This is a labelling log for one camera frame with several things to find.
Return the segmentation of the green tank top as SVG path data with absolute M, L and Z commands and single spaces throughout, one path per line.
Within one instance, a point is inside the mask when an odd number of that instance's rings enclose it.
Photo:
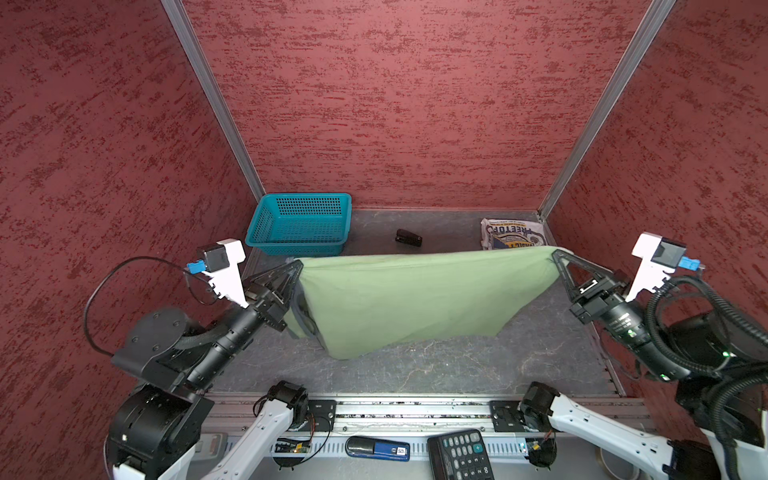
M 393 344 L 495 336 L 558 279 L 554 250 L 305 257 L 284 320 L 338 360 Z

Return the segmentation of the white tank top navy trim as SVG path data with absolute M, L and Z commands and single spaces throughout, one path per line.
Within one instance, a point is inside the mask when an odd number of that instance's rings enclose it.
M 544 227 L 538 222 L 487 219 L 480 223 L 483 250 L 547 246 Z

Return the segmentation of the small black stapler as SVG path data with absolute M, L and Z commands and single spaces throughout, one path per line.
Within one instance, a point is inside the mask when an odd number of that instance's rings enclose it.
M 420 248 L 423 243 L 423 239 L 420 235 L 410 232 L 405 229 L 398 229 L 395 234 L 395 241 L 405 245 L 414 246 Z

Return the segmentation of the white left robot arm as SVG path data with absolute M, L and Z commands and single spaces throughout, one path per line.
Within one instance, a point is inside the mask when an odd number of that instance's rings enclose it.
M 140 386 L 117 411 L 104 445 L 115 479 L 184 479 L 214 402 L 206 393 L 265 326 L 286 327 L 303 263 L 293 260 L 247 278 L 244 305 L 234 304 L 209 327 L 183 310 L 142 317 L 113 365 Z

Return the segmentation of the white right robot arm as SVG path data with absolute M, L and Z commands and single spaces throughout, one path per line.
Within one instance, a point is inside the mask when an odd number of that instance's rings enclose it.
M 767 332 L 719 295 L 683 245 L 644 234 L 632 280 L 564 250 L 553 261 L 572 314 L 600 324 L 706 436 L 671 440 L 595 413 L 540 382 L 518 407 L 530 431 L 569 433 L 654 479 L 763 479 L 767 475 Z

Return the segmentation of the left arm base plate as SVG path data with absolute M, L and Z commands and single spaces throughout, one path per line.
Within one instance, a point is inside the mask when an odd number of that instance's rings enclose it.
M 333 430 L 338 402 L 328 399 L 310 399 L 308 403 L 309 419 L 304 431 L 324 432 Z

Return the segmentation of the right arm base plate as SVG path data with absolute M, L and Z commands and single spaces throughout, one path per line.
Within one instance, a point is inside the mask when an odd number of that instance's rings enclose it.
M 496 433 L 520 433 L 526 431 L 525 421 L 519 410 L 519 404 L 519 400 L 492 400 L 489 402 L 490 418 Z

